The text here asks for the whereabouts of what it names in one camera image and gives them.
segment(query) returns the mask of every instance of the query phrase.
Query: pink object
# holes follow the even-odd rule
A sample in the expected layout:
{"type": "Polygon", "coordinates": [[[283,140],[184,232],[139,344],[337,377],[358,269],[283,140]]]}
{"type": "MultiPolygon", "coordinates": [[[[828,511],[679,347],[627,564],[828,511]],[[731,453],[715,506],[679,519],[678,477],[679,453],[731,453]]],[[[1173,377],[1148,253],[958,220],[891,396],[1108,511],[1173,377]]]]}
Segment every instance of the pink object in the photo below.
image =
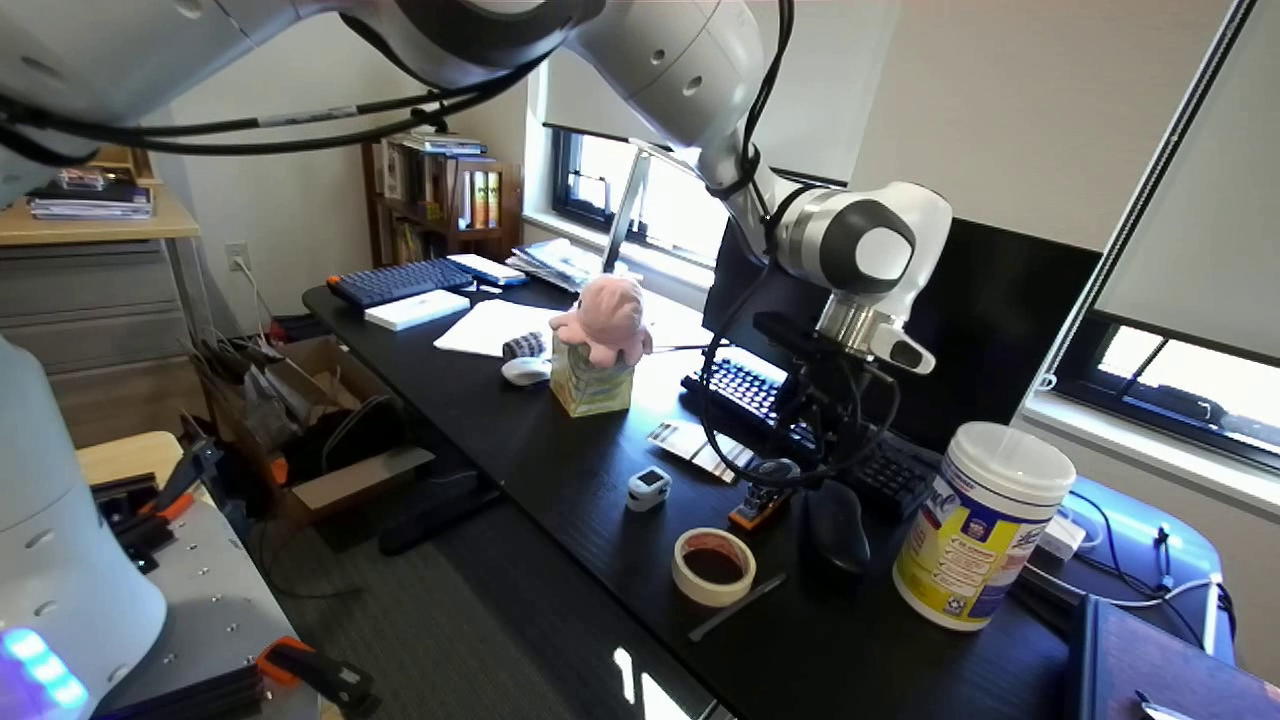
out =
{"type": "Polygon", "coordinates": [[[566,344],[589,344],[597,370],[639,366],[639,356],[651,353],[639,284],[633,278],[597,278],[554,330],[566,344]]]}

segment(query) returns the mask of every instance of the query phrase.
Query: black table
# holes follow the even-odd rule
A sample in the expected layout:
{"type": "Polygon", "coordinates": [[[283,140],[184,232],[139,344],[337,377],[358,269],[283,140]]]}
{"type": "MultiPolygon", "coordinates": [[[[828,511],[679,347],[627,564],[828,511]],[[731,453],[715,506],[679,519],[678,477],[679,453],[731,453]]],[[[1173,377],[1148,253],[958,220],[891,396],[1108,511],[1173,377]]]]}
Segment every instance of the black table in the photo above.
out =
{"type": "MultiPolygon", "coordinates": [[[[570,305],[540,284],[511,300],[570,305]]],[[[1017,604],[978,637],[934,628],[887,581],[898,541],[885,528],[860,586],[818,586],[797,568],[800,506],[757,544],[759,581],[788,581],[691,644],[687,628],[711,613],[678,598],[671,544],[687,528],[725,528],[743,487],[698,480],[648,447],[659,420],[686,418],[687,356],[646,361],[627,413],[570,420],[549,387],[509,387],[499,361],[437,353],[441,325],[392,336],[327,290],[305,305],[737,718],[1061,718],[1068,644],[1058,631],[1017,604]],[[659,511],[635,518],[625,484],[648,464],[664,464],[678,487],[659,511]]]]}

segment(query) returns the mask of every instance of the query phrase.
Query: notebook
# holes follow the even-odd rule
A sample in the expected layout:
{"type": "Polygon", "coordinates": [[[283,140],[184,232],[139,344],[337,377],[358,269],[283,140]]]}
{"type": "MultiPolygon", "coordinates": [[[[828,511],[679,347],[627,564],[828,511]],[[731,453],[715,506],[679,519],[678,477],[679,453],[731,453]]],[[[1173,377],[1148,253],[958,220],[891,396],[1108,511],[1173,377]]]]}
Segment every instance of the notebook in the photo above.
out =
{"type": "Polygon", "coordinates": [[[1145,718],[1141,697],[1196,720],[1280,718],[1271,685],[1106,599],[1082,608],[1068,682],[1082,720],[1145,718]]]}

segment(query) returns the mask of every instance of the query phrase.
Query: wooden shelf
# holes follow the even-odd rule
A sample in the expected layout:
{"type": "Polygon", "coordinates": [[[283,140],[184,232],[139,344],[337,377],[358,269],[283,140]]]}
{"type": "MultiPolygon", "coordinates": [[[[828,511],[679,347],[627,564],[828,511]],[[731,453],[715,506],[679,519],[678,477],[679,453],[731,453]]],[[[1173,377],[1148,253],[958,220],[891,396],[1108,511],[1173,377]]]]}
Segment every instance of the wooden shelf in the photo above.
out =
{"type": "Polygon", "coordinates": [[[494,156],[399,156],[386,190],[386,151],[364,144],[371,264],[482,253],[505,259],[522,232],[522,184],[494,156]]]}
{"type": "Polygon", "coordinates": [[[33,220],[30,202],[0,212],[0,249],[45,246],[130,246],[130,240],[193,240],[201,225],[168,190],[152,190],[156,217],[148,220],[33,220]]]}

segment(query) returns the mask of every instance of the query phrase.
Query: computer monitor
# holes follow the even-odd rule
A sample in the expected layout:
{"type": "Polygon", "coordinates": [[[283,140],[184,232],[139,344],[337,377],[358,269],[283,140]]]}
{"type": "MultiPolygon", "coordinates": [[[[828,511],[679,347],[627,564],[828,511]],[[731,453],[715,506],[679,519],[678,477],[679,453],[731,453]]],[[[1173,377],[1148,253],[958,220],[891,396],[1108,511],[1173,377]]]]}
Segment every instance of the computer monitor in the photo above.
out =
{"type": "MultiPolygon", "coordinates": [[[[891,432],[943,453],[964,420],[1014,420],[1098,259],[1101,255],[1083,249],[958,220],[908,319],[908,333],[935,353],[935,371],[898,371],[901,413],[891,432]]],[[[720,330],[757,278],[759,264],[751,264],[751,253],[737,229],[728,229],[704,330],[720,330]]],[[[751,317],[778,314],[811,330],[819,308],[819,290],[778,272],[768,290],[743,305],[728,339],[771,366],[788,366],[791,347],[751,330],[751,317]]]]}

